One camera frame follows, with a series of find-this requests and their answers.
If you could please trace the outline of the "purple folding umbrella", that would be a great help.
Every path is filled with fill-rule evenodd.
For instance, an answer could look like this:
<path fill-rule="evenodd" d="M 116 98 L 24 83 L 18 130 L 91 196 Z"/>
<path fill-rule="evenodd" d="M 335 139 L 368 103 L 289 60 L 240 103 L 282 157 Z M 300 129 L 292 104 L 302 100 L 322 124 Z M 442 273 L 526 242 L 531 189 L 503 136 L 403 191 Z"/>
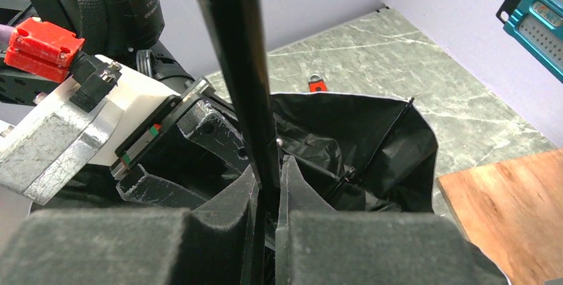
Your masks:
<path fill-rule="evenodd" d="M 283 160 L 336 211 L 429 213 L 437 139 L 413 102 L 313 92 L 270 92 L 260 0 L 199 0 L 258 184 L 260 281 L 276 283 Z M 59 209 L 165 208 L 56 202 Z"/>

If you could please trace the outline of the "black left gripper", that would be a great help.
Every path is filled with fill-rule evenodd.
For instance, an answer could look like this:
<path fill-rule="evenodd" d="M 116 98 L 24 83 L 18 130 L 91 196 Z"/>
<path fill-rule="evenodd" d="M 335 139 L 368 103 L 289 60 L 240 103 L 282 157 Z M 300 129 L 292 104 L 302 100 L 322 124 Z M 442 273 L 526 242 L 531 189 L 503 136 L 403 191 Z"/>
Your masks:
<path fill-rule="evenodd" d="M 209 198 L 142 166 L 182 167 L 233 181 L 249 161 L 233 107 L 204 77 L 181 95 L 170 95 L 116 148 L 111 173 L 120 197 L 140 205 L 196 209 Z"/>

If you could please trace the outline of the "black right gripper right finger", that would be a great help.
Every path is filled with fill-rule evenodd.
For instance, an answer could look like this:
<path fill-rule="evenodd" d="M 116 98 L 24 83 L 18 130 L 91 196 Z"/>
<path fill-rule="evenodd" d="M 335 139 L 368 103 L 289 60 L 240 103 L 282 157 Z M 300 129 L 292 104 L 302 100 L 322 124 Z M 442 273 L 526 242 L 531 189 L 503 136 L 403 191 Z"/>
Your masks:
<path fill-rule="evenodd" d="M 277 284 L 508 284 L 449 220 L 429 213 L 336 211 L 283 160 Z"/>

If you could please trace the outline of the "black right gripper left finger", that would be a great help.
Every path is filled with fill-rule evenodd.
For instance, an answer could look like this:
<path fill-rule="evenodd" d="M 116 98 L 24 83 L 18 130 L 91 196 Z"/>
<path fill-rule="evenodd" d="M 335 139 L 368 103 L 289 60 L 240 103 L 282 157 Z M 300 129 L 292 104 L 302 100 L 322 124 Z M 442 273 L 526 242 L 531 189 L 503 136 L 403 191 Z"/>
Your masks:
<path fill-rule="evenodd" d="M 251 168 L 197 209 L 43 210 L 1 254 L 2 284 L 258 284 Z"/>

